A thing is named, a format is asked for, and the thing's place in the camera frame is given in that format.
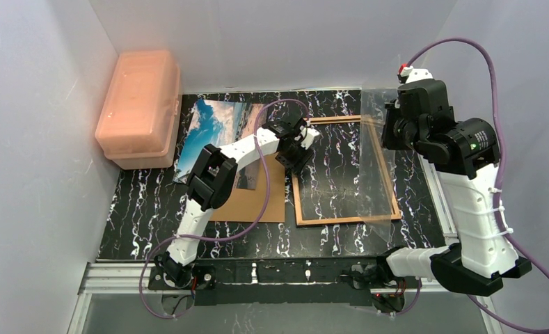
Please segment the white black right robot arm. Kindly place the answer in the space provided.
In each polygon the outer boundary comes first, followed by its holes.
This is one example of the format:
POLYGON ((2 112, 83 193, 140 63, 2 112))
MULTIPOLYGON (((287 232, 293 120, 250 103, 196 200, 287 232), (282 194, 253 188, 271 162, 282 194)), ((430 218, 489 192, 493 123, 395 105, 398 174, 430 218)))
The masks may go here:
POLYGON ((388 277, 428 278, 450 292, 490 296, 504 279, 528 273, 531 262, 496 220, 504 208, 493 203, 500 162, 494 128, 480 118, 456 120, 445 83, 435 79, 402 84, 385 108, 382 146, 412 150, 435 167, 458 237, 440 248, 384 253, 388 277))

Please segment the wooden picture frame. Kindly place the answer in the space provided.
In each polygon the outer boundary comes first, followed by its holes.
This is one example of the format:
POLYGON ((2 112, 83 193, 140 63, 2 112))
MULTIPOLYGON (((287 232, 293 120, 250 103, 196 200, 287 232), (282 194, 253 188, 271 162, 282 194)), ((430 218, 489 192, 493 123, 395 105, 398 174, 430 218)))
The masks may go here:
POLYGON ((321 136, 302 172, 292 175, 296 224, 363 223, 357 212, 360 116, 318 117, 310 122, 321 136))

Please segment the beach landscape photo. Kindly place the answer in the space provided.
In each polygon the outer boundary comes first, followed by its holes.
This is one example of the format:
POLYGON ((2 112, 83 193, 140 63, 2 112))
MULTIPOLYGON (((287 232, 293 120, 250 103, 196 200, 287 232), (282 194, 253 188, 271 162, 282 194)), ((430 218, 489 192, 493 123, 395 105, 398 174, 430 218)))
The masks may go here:
POLYGON ((260 113, 262 107, 248 102, 198 100, 191 110, 191 123, 175 164, 173 181, 186 182, 205 145, 220 147, 251 135, 255 125, 266 122, 268 113, 260 113))

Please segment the clear acrylic sheet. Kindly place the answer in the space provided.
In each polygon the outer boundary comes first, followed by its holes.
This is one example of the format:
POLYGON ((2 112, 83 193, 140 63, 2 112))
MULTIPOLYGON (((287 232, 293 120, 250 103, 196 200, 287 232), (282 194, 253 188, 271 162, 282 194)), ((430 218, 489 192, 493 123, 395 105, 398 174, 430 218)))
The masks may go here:
POLYGON ((381 89, 362 89, 360 100, 357 212, 363 223, 387 243, 401 220, 395 195, 395 153, 382 146, 384 104, 391 97, 381 89))

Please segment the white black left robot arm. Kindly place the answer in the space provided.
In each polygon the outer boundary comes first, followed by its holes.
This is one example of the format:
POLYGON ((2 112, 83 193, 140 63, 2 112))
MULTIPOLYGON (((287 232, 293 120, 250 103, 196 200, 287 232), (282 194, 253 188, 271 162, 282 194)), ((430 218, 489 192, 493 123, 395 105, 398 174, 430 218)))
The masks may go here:
POLYGON ((186 207, 180 226, 167 247, 169 261, 185 267, 197 258, 200 241, 212 214, 224 206, 239 170, 273 155, 293 173, 300 173, 311 157, 312 145, 321 136, 310 122, 273 121, 256 128, 239 141, 216 147, 206 145, 187 178, 186 207))

